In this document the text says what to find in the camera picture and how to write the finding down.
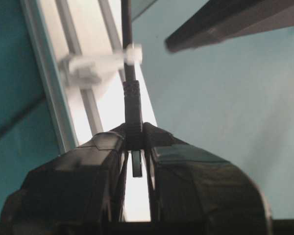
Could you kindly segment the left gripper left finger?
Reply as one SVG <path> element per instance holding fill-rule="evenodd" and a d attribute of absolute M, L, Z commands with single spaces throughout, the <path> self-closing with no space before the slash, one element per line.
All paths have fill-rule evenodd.
<path fill-rule="evenodd" d="M 123 216 L 127 153 L 120 125 L 31 170 L 9 195 L 1 235 L 99 235 Z"/>

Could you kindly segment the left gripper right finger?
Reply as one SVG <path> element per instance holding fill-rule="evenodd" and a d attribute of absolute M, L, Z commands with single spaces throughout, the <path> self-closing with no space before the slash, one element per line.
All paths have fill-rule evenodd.
<path fill-rule="evenodd" d="M 143 125 L 151 220 L 203 235 L 270 235 L 257 185 L 230 161 Z"/>

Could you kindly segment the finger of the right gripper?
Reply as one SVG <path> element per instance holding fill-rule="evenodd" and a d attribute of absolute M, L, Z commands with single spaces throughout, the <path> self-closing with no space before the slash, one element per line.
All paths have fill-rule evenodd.
<path fill-rule="evenodd" d="M 210 0 L 165 45 L 169 52 L 177 53 L 292 26 L 294 0 Z"/>

